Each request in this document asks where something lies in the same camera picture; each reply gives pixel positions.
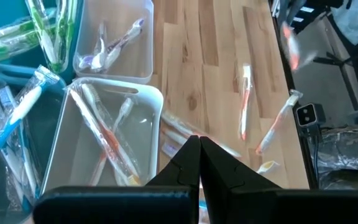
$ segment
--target butcher block countertop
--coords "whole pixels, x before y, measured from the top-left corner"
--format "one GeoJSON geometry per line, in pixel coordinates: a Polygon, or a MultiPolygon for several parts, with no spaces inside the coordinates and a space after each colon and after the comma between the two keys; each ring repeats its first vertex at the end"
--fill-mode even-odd
{"type": "MultiPolygon", "coordinates": [[[[288,98],[288,87],[267,0],[154,0],[154,74],[164,107],[240,152],[284,188],[309,188],[291,114],[269,149],[255,148],[288,98]],[[246,142],[238,135],[241,99],[236,75],[252,65],[254,94],[246,142]]],[[[160,169],[169,158],[160,154],[160,169]]]]}

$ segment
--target wooden table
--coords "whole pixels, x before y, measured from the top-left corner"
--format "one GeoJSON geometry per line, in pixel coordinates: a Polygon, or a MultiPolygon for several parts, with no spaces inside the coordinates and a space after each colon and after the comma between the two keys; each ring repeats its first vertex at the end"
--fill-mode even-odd
{"type": "MultiPolygon", "coordinates": [[[[309,187],[291,114],[270,148],[255,148],[288,98],[267,0],[154,0],[154,75],[165,107],[242,154],[253,168],[281,164],[266,178],[284,188],[309,187]],[[237,135],[241,99],[236,75],[252,65],[255,94],[246,142],[237,135]]],[[[169,158],[160,155],[160,168],[169,158]]]]}

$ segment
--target floor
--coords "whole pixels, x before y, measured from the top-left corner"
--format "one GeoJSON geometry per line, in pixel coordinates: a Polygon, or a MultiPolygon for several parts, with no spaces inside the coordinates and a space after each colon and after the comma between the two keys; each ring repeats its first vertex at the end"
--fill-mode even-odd
{"type": "MultiPolygon", "coordinates": [[[[300,44],[305,46],[306,50],[317,50],[320,57],[325,57],[326,52],[337,55],[337,49],[333,46],[338,43],[333,43],[335,40],[331,38],[332,33],[328,26],[324,21],[310,24],[299,33],[300,44]]],[[[358,95],[357,80],[353,74],[350,76],[351,85],[358,95]]],[[[353,123],[347,115],[354,109],[338,66],[311,63],[294,73],[293,80],[296,89],[304,93],[300,100],[301,105],[322,104],[327,119],[324,126],[335,128],[353,123]]]]}

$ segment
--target wood grain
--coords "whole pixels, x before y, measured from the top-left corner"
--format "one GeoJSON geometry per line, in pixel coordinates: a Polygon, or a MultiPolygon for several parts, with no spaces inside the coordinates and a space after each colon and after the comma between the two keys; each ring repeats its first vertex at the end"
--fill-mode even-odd
{"type": "MultiPolygon", "coordinates": [[[[308,188],[294,117],[288,116],[263,156],[255,148],[288,98],[269,5],[265,0],[154,0],[155,74],[165,108],[242,154],[256,170],[275,160],[265,174],[284,188],[308,188]],[[252,66],[248,138],[238,138],[241,107],[236,75],[252,66]]],[[[160,169],[169,158],[160,153],[160,169]]]]}

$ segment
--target teal container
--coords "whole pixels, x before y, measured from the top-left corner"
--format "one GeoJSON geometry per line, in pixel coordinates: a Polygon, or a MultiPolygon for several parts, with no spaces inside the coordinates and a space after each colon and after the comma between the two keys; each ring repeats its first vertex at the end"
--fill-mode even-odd
{"type": "MultiPolygon", "coordinates": [[[[4,80],[16,94],[29,81],[29,77],[34,71],[34,68],[0,64],[0,80],[4,80]]],[[[30,129],[31,150],[34,150],[38,157],[41,180],[44,179],[51,155],[65,87],[63,80],[51,86],[41,95],[26,116],[30,129]]],[[[10,201],[6,193],[6,170],[0,156],[0,223],[22,223],[29,218],[29,212],[12,211],[9,209],[9,205],[10,201]]]]}
{"type": "MultiPolygon", "coordinates": [[[[43,0],[45,7],[56,7],[56,0],[43,0]]],[[[73,65],[73,56],[80,29],[81,15],[83,10],[83,0],[78,1],[78,10],[76,15],[74,38],[70,47],[70,61],[67,69],[59,74],[66,83],[71,83],[75,77],[73,65]]],[[[14,22],[16,19],[28,16],[29,12],[24,0],[0,0],[0,27],[14,22]]],[[[18,65],[30,68],[37,68],[39,65],[47,66],[44,53],[41,47],[36,47],[26,53],[17,55],[13,58],[2,61],[3,64],[18,65]]]]}

